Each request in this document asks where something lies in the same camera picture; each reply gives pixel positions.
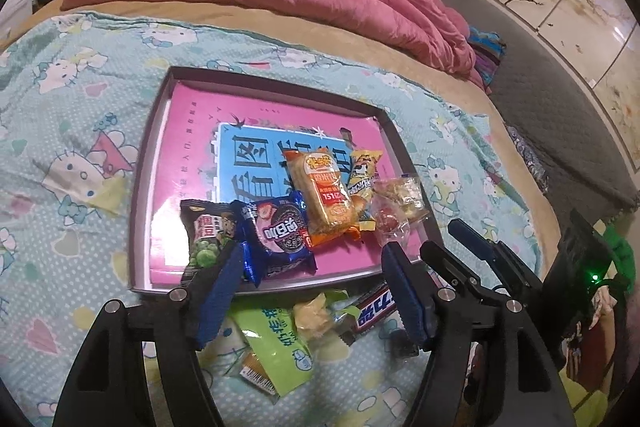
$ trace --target barcode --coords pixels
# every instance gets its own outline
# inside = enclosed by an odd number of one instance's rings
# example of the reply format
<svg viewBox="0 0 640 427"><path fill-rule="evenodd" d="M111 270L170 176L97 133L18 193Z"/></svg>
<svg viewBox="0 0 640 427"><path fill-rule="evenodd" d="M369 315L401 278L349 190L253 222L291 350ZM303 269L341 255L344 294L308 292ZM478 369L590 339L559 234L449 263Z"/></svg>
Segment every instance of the barcode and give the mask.
<svg viewBox="0 0 640 427"><path fill-rule="evenodd" d="M248 381L250 381L256 387L259 387L265 393L269 393L269 394L271 394L271 396L275 396L276 395L276 389L273 386L273 384L271 383L271 380L269 380L268 378L263 377L260 373L258 373L257 371L254 371L253 369L251 369L251 367L247 367L247 366L244 365L242 367L242 369L240 370L240 375L243 378L246 378Z"/></svg>

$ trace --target wall mural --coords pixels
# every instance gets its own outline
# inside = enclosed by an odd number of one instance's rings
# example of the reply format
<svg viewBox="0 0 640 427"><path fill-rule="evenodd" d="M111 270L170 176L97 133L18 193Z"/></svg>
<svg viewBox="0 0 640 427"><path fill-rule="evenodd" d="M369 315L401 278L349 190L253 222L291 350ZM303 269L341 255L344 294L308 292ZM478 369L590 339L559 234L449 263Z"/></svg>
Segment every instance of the wall mural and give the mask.
<svg viewBox="0 0 640 427"><path fill-rule="evenodd" d="M593 89L640 169L640 88L634 83L640 42L630 38L636 20L625 1L496 1L532 26Z"/></svg>

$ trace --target beige mattress cover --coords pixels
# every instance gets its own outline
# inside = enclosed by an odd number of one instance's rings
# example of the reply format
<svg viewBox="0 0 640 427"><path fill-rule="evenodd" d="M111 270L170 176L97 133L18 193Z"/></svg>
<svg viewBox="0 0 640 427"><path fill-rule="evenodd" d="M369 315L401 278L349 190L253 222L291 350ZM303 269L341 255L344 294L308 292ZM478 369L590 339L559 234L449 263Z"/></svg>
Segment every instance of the beige mattress cover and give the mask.
<svg viewBox="0 0 640 427"><path fill-rule="evenodd" d="M55 0L39 10L23 26L12 32L11 41L15 41L43 20L60 15L61 4L62 0ZM546 274L556 253L558 253L560 230L556 215L511 142L500 113L487 95L474 84L425 66L380 42L339 28L279 15L266 10L205 3L127 1L84 6L69 12L78 10L95 10L125 17L165 18L257 32L284 42L302 44L325 54L337 55L393 71L420 83L443 97L447 102L453 103L467 112L487 114L492 131L492 145L500 156L500 161L507 171L511 184L522 195L530 208L536 237L544 256L542 275ZM0 50L9 43L0 44Z"/></svg>

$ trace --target light blue blanket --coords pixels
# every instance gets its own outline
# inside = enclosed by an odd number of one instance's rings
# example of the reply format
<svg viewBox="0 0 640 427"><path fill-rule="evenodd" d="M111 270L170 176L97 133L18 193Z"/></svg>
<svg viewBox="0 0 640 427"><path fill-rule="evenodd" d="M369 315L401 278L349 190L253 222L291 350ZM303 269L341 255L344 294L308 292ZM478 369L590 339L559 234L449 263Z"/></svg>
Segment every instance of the light blue blanket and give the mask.
<svg viewBox="0 0 640 427"><path fill-rule="evenodd" d="M524 202L465 114L396 74L257 34L95 12L45 21L0 55L0 377L36 425L50 425L71 363L108 299L131 305L127 225L138 147L169 65L268 76L384 108L417 166L447 247L484 285L497 279L453 240L461 217L530 267L540 252ZM399 425L427 355L393 360L399 317L346 347L316 350L311 382L276 405L215 378L244 346L232 323L202 359L230 426ZM154 346L145 347L152 394Z"/></svg>

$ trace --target metal screw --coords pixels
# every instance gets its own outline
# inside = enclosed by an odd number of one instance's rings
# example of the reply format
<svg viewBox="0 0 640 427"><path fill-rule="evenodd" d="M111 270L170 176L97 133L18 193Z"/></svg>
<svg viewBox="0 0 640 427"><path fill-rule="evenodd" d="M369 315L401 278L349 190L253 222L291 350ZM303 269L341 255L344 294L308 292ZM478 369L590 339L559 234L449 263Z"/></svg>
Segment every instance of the metal screw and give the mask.
<svg viewBox="0 0 640 427"><path fill-rule="evenodd" d="M107 313L115 313L120 309L120 303L118 301L109 301L104 305L104 311Z"/></svg>
<svg viewBox="0 0 640 427"><path fill-rule="evenodd" d="M443 301L450 302L456 298L456 293L451 288L440 288L438 290L438 297Z"/></svg>
<svg viewBox="0 0 640 427"><path fill-rule="evenodd" d="M511 299L510 301L507 301L507 309L511 313L520 313L522 311L522 304Z"/></svg>
<svg viewBox="0 0 640 427"><path fill-rule="evenodd" d="M184 301L187 298L187 290L184 288L174 288L169 293L169 298L174 302Z"/></svg>

